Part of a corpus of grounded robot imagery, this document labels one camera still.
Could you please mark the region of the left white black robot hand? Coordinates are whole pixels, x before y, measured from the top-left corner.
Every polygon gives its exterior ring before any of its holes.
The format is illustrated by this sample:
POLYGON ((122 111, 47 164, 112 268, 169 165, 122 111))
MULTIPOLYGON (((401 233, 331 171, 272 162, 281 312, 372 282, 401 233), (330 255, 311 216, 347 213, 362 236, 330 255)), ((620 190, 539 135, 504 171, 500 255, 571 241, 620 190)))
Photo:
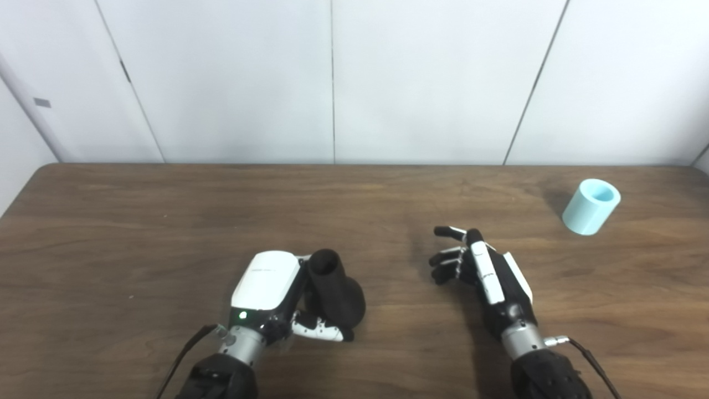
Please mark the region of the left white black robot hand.
POLYGON ((266 346, 296 334, 351 342, 353 328, 332 321, 308 270, 309 256, 271 250, 255 255, 230 299, 228 328, 255 331, 266 346))

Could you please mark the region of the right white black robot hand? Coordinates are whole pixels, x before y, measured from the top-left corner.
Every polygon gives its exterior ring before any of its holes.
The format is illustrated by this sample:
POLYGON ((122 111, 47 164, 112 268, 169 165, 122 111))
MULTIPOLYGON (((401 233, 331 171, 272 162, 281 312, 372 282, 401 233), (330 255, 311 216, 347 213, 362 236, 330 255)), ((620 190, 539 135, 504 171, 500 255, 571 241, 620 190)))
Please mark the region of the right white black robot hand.
POLYGON ((481 301, 483 324, 494 339, 501 341, 504 331, 517 324, 537 324, 532 297, 521 283, 521 271, 489 245, 480 230, 436 226, 434 235, 460 243, 429 259, 434 283, 458 280, 472 285, 481 301))

